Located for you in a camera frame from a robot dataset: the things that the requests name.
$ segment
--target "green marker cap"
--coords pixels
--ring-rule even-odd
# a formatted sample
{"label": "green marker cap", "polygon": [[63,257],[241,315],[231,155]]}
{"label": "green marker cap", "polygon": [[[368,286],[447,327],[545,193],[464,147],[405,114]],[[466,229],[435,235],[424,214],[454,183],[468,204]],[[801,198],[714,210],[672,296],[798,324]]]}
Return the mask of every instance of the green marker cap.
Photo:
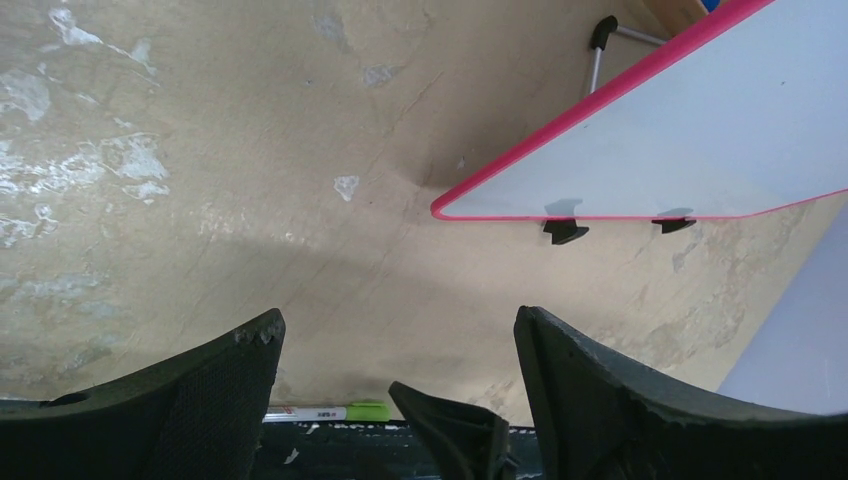
{"label": "green marker cap", "polygon": [[347,407],[347,422],[388,422],[392,412],[383,402],[357,402]]}

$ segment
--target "blue object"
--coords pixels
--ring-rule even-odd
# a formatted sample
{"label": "blue object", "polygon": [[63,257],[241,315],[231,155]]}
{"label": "blue object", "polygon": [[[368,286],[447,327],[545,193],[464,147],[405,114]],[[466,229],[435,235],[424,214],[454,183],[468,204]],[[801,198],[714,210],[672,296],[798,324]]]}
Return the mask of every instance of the blue object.
{"label": "blue object", "polygon": [[713,10],[718,8],[718,4],[720,2],[721,0],[701,0],[701,3],[703,3],[704,6],[707,7],[708,12],[712,12]]}

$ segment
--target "white wall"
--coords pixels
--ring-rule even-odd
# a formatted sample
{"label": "white wall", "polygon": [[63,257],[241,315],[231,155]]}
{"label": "white wall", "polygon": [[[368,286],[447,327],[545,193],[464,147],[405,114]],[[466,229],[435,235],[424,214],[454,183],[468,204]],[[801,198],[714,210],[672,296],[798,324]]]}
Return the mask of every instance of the white wall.
{"label": "white wall", "polygon": [[718,391],[801,412],[848,411],[848,205]]}

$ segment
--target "whiteboard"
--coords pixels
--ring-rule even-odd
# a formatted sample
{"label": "whiteboard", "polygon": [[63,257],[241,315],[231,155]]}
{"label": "whiteboard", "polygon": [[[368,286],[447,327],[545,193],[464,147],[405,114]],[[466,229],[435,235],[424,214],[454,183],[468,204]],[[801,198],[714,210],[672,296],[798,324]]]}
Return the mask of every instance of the whiteboard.
{"label": "whiteboard", "polygon": [[728,218],[846,190],[845,19],[846,0],[731,0],[441,196],[433,215]]}

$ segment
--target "black plastic clip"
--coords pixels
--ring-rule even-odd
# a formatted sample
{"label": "black plastic clip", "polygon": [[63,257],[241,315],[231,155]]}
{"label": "black plastic clip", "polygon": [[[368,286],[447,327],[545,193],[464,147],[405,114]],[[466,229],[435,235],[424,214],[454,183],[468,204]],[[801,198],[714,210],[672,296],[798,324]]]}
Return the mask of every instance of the black plastic clip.
{"label": "black plastic clip", "polygon": [[589,233],[589,227],[578,227],[577,220],[548,220],[542,231],[551,234],[552,245],[565,245]]}
{"label": "black plastic clip", "polygon": [[576,198],[563,199],[545,207],[550,216],[565,217],[561,220],[547,220],[542,231],[551,234],[552,245],[565,245],[589,233],[589,227],[578,227],[574,208],[583,203]]}
{"label": "black plastic clip", "polygon": [[607,39],[616,30],[618,30],[618,19],[612,15],[598,22],[595,25],[595,30],[592,32],[589,49],[595,50],[596,48],[600,48],[601,50],[605,50],[607,48]]}
{"label": "black plastic clip", "polygon": [[697,220],[686,216],[690,213],[692,213],[691,208],[675,208],[673,210],[657,214],[658,217],[663,218],[651,220],[651,223],[662,227],[661,231],[663,235],[667,233],[674,233],[698,223]]}

